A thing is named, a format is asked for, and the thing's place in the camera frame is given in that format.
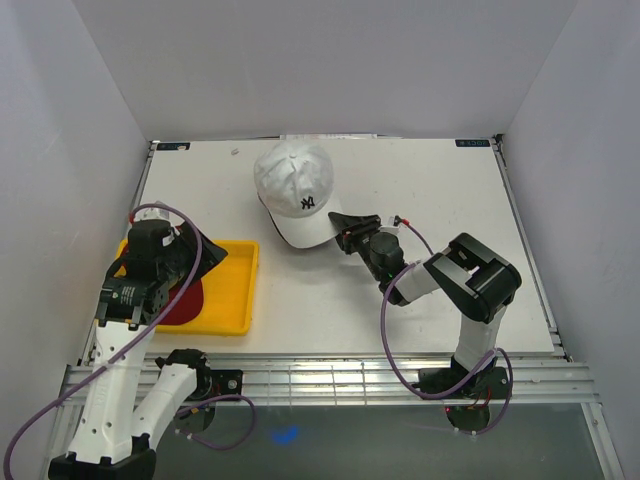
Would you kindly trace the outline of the red baseball cap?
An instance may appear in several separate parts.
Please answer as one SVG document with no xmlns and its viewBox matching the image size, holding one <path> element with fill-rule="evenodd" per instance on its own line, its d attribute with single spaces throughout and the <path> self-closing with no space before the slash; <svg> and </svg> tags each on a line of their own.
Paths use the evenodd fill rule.
<svg viewBox="0 0 640 480">
<path fill-rule="evenodd" d="M 180 326 L 194 320 L 201 312 L 204 304 L 202 281 L 193 282 L 181 299 L 160 322 L 161 325 Z"/>
</svg>

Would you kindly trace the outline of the white baseball cap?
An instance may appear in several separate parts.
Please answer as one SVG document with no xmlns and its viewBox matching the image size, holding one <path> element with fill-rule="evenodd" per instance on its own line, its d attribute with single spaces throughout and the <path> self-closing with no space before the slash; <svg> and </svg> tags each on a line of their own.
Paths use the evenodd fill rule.
<svg viewBox="0 0 640 480">
<path fill-rule="evenodd" d="M 255 161 L 253 176 L 259 200 L 288 245 L 314 248 L 337 235 L 329 214 L 341 205 L 332 160 L 321 146 L 281 141 Z"/>
</svg>

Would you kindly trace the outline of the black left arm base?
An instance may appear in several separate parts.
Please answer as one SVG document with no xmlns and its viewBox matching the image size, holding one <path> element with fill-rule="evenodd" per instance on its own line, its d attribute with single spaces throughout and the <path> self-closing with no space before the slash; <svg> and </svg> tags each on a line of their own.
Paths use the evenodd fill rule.
<svg viewBox="0 0 640 480">
<path fill-rule="evenodd" d="M 241 395 L 243 389 L 244 372 L 240 369 L 211 369 L 205 375 L 205 399 Z"/>
</svg>

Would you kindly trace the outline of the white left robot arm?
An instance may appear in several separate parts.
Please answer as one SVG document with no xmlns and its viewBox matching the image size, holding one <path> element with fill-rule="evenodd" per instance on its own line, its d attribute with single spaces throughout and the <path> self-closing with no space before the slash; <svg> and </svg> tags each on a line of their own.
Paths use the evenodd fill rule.
<svg viewBox="0 0 640 480">
<path fill-rule="evenodd" d="M 188 288 L 227 256 L 192 222 L 132 223 L 121 255 L 105 275 L 96 310 L 96 352 L 88 394 L 66 453 L 48 468 L 51 479 L 150 479 L 157 443 L 181 403 L 212 387 L 202 355 L 161 370 L 141 404 L 135 402 L 144 358 L 156 326 Z"/>
</svg>

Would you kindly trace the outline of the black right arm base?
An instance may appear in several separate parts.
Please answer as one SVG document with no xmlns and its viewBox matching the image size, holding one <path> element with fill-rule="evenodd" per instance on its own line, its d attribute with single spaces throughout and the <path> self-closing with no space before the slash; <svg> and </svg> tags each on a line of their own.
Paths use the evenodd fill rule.
<svg viewBox="0 0 640 480">
<path fill-rule="evenodd" d="M 415 384 L 421 392 L 436 394 L 451 389 L 464 378 L 465 370 L 454 368 L 420 369 Z M 510 390 L 510 379 L 503 367 L 489 367 L 474 374 L 458 390 L 451 393 L 448 399 L 487 399 L 504 400 Z"/>
</svg>

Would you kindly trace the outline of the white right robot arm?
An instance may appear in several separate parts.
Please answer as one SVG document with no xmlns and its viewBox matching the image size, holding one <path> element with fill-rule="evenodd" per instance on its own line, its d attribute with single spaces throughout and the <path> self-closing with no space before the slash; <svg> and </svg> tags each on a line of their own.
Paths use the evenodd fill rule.
<svg viewBox="0 0 640 480">
<path fill-rule="evenodd" d="M 475 237 L 461 233 L 442 251 L 428 248 L 425 260 L 409 263 L 397 235 L 404 226 L 421 242 L 426 238 L 405 218 L 396 216 L 384 226 L 377 215 L 328 214 L 337 230 L 336 242 L 347 254 L 357 254 L 383 294 L 380 330 L 389 365 L 411 392 L 425 399 L 460 394 L 474 397 L 488 384 L 495 366 L 497 334 L 507 307 L 513 302 L 522 278 L 514 265 Z M 448 368 L 421 375 L 414 384 L 402 376 L 388 343 L 386 310 L 407 306 L 441 291 L 461 314 L 460 333 Z"/>
</svg>

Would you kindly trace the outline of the yellow plastic tray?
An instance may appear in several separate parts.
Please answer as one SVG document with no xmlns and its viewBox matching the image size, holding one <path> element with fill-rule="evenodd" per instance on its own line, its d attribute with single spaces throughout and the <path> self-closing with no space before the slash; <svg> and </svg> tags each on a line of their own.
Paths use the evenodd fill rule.
<svg viewBox="0 0 640 480">
<path fill-rule="evenodd" d="M 200 280 L 204 304 L 200 314 L 180 326 L 161 325 L 159 333 L 243 336 L 250 328 L 258 270 L 259 245 L 254 241 L 224 240 L 217 245 L 226 259 Z"/>
</svg>

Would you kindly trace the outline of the aluminium rail frame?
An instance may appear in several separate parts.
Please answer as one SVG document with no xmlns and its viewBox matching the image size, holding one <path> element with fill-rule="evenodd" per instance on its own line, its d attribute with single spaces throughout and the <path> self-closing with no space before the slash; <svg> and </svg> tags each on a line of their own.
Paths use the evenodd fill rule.
<svg viewBox="0 0 640 480">
<path fill-rule="evenodd" d="M 241 402 L 216 406 L 194 441 L 162 437 L 158 479 L 622 479 L 587 364 L 562 350 L 513 356 L 509 403 L 477 437 L 450 425 L 445 403 L 408 392 L 381 356 L 217 355 L 243 374 Z"/>
</svg>

